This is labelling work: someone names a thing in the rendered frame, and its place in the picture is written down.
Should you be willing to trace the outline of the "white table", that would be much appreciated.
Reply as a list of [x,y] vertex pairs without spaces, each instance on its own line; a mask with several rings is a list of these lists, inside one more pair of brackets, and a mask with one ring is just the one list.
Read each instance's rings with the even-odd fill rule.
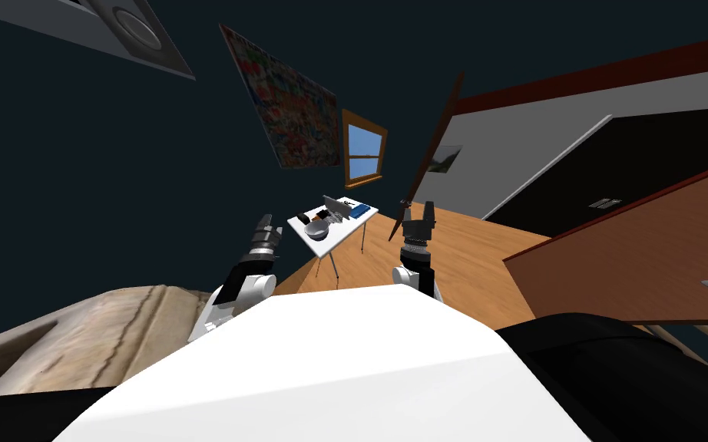
[[348,197],[332,199],[324,195],[320,207],[298,213],[289,218],[288,223],[319,261],[329,257],[336,281],[339,281],[333,251],[358,229],[362,229],[363,251],[367,222],[378,212],[378,208]]

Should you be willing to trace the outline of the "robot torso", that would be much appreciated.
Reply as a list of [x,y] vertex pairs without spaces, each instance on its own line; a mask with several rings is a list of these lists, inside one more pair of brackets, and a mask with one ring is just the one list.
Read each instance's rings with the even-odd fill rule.
[[495,331],[407,285],[269,297],[54,442],[590,442]]

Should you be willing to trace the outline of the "colourful wall picture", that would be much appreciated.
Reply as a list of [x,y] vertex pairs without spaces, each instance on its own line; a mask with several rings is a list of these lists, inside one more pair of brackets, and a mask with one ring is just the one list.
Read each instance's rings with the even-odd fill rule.
[[231,28],[220,30],[280,167],[340,166],[336,95]]

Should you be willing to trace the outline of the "brown wooden door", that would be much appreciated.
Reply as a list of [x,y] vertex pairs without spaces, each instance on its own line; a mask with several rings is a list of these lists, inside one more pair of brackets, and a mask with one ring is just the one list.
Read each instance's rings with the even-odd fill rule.
[[708,173],[505,260],[537,317],[708,324]]

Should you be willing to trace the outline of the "small landscape wall picture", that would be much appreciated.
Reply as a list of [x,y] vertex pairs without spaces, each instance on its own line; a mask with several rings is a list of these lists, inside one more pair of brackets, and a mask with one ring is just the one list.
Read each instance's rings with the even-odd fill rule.
[[462,145],[441,145],[428,164],[428,172],[446,174],[462,148]]

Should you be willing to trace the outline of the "orange framed window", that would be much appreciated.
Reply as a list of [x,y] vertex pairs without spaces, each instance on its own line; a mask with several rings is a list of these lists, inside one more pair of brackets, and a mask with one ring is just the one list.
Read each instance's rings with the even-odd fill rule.
[[345,188],[379,180],[388,131],[352,111],[342,109]]

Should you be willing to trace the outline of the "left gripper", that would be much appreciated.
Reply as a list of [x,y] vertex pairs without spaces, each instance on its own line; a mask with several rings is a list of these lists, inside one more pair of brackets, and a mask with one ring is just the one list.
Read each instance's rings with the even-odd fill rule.
[[266,214],[258,222],[252,238],[252,247],[277,247],[283,238],[283,227],[271,225],[273,216]]

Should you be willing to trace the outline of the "beige upholstered furniture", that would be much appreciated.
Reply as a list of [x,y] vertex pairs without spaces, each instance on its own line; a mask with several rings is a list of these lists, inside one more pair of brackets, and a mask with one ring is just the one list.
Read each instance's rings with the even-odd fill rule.
[[121,384],[187,344],[210,293],[116,289],[0,333],[0,395]]

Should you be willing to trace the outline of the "grey box with round disc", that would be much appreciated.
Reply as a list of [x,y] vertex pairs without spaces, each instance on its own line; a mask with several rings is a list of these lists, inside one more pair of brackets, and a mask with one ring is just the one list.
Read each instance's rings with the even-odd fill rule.
[[195,78],[149,0],[0,0],[0,21]]

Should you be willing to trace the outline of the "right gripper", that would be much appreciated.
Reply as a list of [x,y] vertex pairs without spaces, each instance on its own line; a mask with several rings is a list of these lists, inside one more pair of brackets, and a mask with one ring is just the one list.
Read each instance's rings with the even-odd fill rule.
[[423,207],[422,219],[412,220],[412,208],[404,208],[402,215],[402,235],[407,244],[426,244],[432,239],[432,229],[435,227],[435,204],[426,201]]

